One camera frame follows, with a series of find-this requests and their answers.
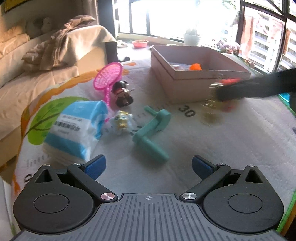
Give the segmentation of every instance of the play mat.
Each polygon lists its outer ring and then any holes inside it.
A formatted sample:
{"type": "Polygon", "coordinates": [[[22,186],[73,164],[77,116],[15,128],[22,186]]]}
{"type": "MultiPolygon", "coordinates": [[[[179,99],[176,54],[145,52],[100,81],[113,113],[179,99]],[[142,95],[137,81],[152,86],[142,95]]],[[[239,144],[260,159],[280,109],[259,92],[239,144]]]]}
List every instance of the play mat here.
{"type": "MultiPolygon", "coordinates": [[[[201,181],[191,167],[194,155],[214,164],[226,163],[233,169],[255,164],[284,204],[285,216],[278,228],[281,231],[295,202],[296,135],[293,128],[296,119],[280,99],[243,99],[234,112],[222,114],[221,123],[208,126],[200,121],[199,103],[169,103],[150,68],[149,59],[128,62],[123,67],[123,80],[130,84],[129,89],[134,88],[131,92],[134,102],[124,110],[133,114],[137,128],[152,119],[144,111],[146,105],[156,111],[165,108],[172,113],[166,129],[153,136],[153,141],[170,158],[166,163],[155,161],[135,146],[133,132],[116,135],[106,124],[92,154],[92,157],[103,154],[107,159],[106,170],[97,181],[118,196],[122,193],[180,195],[201,181]]],[[[77,100],[103,98],[102,92],[93,88],[96,74],[97,71],[88,72],[46,90],[23,112],[23,140],[13,175],[12,203],[40,165],[58,166],[43,153],[42,142],[60,112],[77,100]]]]}

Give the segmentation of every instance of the white toy figure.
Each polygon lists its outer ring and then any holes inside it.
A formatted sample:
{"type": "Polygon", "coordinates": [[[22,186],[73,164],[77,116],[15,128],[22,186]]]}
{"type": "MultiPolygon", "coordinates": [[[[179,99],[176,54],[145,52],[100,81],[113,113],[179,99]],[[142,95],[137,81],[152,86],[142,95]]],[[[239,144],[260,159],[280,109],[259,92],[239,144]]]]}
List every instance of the white toy figure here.
{"type": "Polygon", "coordinates": [[[122,132],[132,132],[133,115],[122,110],[118,111],[116,116],[110,118],[110,123],[118,135],[122,132]]]}
{"type": "Polygon", "coordinates": [[[37,38],[42,34],[46,34],[52,30],[52,19],[46,18],[32,18],[26,23],[26,33],[31,39],[37,38]]]}

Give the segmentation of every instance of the blue and white package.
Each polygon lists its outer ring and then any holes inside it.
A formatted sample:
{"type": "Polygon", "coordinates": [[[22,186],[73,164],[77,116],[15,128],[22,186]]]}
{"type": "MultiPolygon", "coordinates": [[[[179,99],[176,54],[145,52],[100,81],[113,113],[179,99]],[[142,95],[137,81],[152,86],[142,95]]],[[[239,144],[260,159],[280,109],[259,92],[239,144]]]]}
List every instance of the blue and white package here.
{"type": "Polygon", "coordinates": [[[43,151],[65,166],[88,162],[108,117],[104,101],[72,103],[50,128],[43,151]]]}

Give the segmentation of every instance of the metal screw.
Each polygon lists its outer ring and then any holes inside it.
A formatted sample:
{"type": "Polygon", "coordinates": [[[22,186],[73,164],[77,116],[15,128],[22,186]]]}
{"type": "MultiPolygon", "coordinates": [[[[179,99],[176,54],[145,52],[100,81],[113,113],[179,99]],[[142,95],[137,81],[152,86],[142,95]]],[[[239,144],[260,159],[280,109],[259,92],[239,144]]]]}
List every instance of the metal screw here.
{"type": "Polygon", "coordinates": [[[104,200],[112,200],[115,198],[115,195],[113,193],[106,192],[101,195],[101,198],[104,200]]]}
{"type": "Polygon", "coordinates": [[[193,200],[193,199],[196,199],[197,196],[195,193],[186,192],[186,193],[183,193],[182,197],[186,200],[193,200]]]}

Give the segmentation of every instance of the pink toy tennis racket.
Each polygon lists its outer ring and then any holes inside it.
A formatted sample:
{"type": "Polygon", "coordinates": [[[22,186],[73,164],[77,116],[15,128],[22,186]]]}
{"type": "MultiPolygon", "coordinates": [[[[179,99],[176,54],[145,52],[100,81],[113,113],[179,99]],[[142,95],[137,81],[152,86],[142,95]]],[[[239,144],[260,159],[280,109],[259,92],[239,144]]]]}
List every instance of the pink toy tennis racket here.
{"type": "Polygon", "coordinates": [[[115,82],[121,80],[123,67],[121,63],[114,62],[102,68],[94,78],[94,88],[98,91],[104,90],[104,101],[109,106],[110,88],[115,82]]]}

